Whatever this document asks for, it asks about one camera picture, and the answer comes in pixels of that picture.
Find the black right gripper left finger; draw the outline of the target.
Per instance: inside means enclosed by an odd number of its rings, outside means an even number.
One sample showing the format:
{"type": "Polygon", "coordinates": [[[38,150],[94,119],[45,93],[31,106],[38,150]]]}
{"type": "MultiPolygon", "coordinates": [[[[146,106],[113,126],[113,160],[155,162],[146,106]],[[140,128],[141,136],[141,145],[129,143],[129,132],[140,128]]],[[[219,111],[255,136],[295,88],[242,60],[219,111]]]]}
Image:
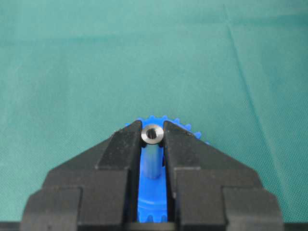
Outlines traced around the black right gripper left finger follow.
{"type": "Polygon", "coordinates": [[[137,220],[142,123],[50,170],[25,206],[23,231],[121,231],[137,220]]]}

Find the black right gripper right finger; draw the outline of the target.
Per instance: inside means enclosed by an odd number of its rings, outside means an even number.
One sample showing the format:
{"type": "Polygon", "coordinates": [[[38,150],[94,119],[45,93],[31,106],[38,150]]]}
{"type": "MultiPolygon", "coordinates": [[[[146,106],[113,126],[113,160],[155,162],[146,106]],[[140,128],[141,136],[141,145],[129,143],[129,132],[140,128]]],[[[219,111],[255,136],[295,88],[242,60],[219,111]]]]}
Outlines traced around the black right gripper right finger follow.
{"type": "Polygon", "coordinates": [[[275,195],[255,170],[165,122],[168,215],[179,231],[282,231],[275,195]]]}

